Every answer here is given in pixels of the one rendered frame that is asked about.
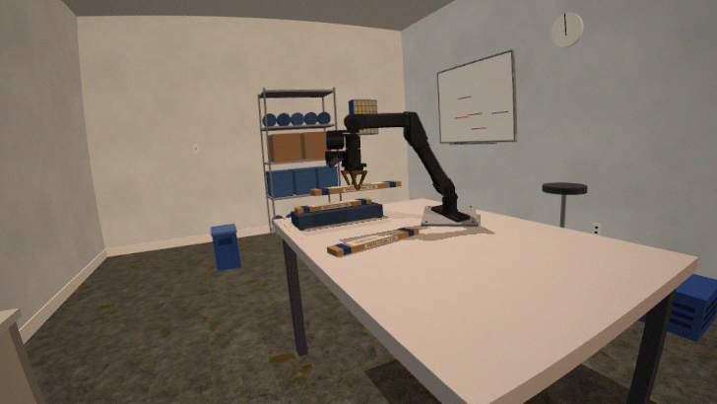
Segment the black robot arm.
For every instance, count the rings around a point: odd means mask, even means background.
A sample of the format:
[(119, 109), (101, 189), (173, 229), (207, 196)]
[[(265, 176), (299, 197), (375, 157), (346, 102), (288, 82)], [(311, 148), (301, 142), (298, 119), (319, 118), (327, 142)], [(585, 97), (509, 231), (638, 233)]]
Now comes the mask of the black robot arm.
[(347, 165), (357, 163), (357, 150), (355, 149), (360, 149), (360, 136), (358, 135), (360, 130), (368, 128), (404, 127), (405, 140), (407, 140), (409, 145), (412, 147), (412, 143), (414, 144), (414, 147), (416, 148), (413, 147), (413, 149), (418, 154), (424, 164), (424, 167), (429, 173), (433, 182), (432, 185), (438, 193), (443, 195), (443, 210), (442, 205), (439, 205), (431, 207), (431, 211), (457, 223), (470, 220), (470, 216), (459, 212), (457, 209), (458, 196), (455, 193), (455, 186), (452, 180), (448, 178), (446, 173), (443, 171), (434, 153), (432, 152), (418, 114), (416, 112), (409, 111), (398, 113), (357, 113), (351, 114), (348, 118), (345, 117), (344, 124), (348, 127), (347, 130), (327, 131), (327, 150), (343, 150), (346, 140), (346, 149), (351, 149), (353, 151), (325, 152), (325, 161), (327, 165), (331, 168), (340, 161), (342, 161), (342, 164)]

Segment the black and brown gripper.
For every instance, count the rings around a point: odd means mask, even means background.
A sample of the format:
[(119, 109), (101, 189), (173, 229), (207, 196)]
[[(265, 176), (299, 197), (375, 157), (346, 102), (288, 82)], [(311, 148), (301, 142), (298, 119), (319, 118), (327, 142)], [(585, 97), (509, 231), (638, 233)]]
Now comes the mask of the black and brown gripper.
[[(356, 164), (349, 164), (349, 165), (341, 164), (341, 167), (344, 167), (344, 170), (341, 170), (341, 173), (342, 173), (347, 185), (351, 185), (348, 180), (348, 177), (347, 177), (347, 173), (349, 173), (352, 178), (352, 185), (355, 186), (356, 190), (360, 190), (363, 180), (367, 174), (367, 170), (362, 170), (363, 168), (366, 168), (366, 164), (361, 163), (360, 149), (357, 149), (357, 163)], [(356, 178), (357, 178), (358, 174), (361, 174), (361, 179), (360, 179), (359, 185), (357, 185), (357, 182), (356, 182)]]

